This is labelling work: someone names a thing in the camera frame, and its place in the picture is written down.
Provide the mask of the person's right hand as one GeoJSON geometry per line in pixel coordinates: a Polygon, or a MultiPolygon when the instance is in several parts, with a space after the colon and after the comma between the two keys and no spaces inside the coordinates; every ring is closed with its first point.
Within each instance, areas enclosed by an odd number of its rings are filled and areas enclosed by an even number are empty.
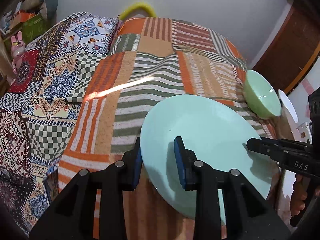
{"type": "Polygon", "coordinates": [[[308,196],[302,185],[303,176],[296,174],[295,178],[296,180],[293,184],[293,193],[290,200],[290,212],[292,217],[298,215],[300,211],[304,210],[304,201],[308,196]]]}

